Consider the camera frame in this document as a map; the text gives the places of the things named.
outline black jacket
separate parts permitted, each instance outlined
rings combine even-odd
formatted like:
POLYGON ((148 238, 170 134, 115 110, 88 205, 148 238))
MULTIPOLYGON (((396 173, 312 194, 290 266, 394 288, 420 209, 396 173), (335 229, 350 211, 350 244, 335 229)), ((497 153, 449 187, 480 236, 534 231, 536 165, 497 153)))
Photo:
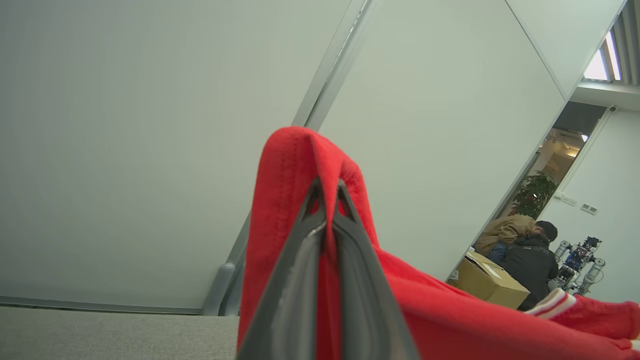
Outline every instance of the black jacket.
POLYGON ((556 259, 543 239, 517 239, 499 265, 531 292, 518 308, 523 311, 533 308, 549 294, 547 281, 558 275, 556 259))

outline red sock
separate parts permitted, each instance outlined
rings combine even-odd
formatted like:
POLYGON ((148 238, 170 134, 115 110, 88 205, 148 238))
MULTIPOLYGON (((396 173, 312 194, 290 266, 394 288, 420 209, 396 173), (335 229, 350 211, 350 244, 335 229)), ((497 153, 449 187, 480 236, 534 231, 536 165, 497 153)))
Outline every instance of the red sock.
POLYGON ((562 289, 552 291, 527 314, 614 340, 636 340, 640 333, 640 307, 635 302, 601 302, 562 289))

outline black cap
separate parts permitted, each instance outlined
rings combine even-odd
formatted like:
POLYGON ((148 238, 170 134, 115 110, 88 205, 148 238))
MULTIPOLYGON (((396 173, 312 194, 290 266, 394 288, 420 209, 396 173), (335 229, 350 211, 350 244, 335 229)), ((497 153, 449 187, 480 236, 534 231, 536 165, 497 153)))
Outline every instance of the black cap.
POLYGON ((537 226, 540 226, 545 232, 545 236, 549 241, 554 241, 558 237, 558 229, 548 221, 536 222, 537 226))

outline red fabric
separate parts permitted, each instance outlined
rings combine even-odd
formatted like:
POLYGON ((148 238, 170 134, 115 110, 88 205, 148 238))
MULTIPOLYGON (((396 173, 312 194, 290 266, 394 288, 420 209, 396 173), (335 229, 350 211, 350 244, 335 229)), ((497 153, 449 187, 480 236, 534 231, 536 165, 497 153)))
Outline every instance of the red fabric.
POLYGON ((610 339, 635 340, 640 333, 640 307, 631 301, 602 302, 556 289, 527 313, 610 339))
MULTIPOLYGON (((321 178, 328 223, 338 178, 371 239, 423 359, 640 359, 629 340, 611 340, 477 300, 380 249, 358 166, 326 138, 302 127, 278 130, 258 169, 247 244, 238 346, 307 190, 321 178)), ((335 243, 321 259, 317 358, 340 359, 340 295, 335 243)))

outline cardboard box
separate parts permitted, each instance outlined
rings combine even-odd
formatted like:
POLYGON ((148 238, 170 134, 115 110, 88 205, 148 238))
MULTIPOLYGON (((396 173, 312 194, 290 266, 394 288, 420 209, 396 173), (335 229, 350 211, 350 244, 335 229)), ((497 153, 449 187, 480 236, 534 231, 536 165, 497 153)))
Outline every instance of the cardboard box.
POLYGON ((467 252, 457 271, 458 278, 449 284, 492 304, 516 309, 529 294, 503 268, 476 252, 467 252))

